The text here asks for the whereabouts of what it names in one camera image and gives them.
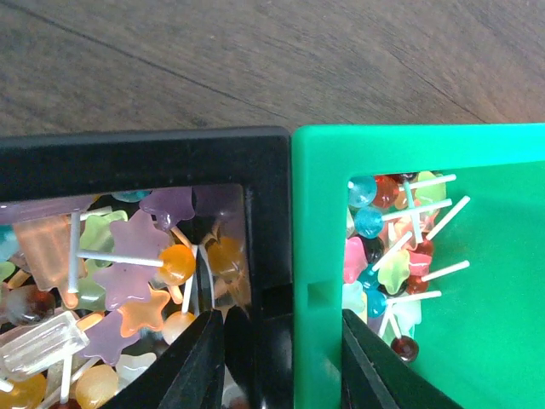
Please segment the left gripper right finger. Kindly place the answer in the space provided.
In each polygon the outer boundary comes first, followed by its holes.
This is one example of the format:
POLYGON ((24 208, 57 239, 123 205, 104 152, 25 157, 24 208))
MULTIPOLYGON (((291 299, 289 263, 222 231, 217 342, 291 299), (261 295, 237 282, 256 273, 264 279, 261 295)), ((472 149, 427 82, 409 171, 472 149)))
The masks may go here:
POLYGON ((342 311, 343 408, 458 408, 410 369, 353 311, 342 311))

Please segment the green candy bin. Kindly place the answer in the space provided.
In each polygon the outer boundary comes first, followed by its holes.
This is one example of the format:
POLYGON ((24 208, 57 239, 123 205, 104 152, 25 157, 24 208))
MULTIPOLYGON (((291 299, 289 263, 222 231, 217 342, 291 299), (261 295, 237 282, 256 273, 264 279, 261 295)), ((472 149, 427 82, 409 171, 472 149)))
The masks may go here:
POLYGON ((542 124, 292 138, 297 408, 342 408, 353 311, 458 408, 544 405, 542 124))

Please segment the black candy bin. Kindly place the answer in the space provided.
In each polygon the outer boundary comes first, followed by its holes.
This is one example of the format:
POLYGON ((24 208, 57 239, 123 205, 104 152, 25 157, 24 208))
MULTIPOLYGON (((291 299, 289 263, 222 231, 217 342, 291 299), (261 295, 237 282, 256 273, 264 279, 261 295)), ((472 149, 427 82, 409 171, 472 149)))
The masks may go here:
POLYGON ((225 372, 253 408, 291 408, 290 135, 276 126, 35 135, 1 141, 1 199, 238 184, 251 304, 222 314, 225 372))

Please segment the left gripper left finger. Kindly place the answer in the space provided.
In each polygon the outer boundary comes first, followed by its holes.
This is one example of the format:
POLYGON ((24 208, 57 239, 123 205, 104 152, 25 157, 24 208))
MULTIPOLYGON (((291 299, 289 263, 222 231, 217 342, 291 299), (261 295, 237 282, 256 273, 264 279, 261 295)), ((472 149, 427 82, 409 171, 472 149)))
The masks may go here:
POLYGON ((195 321, 105 408, 219 408, 225 375, 221 312, 195 321))

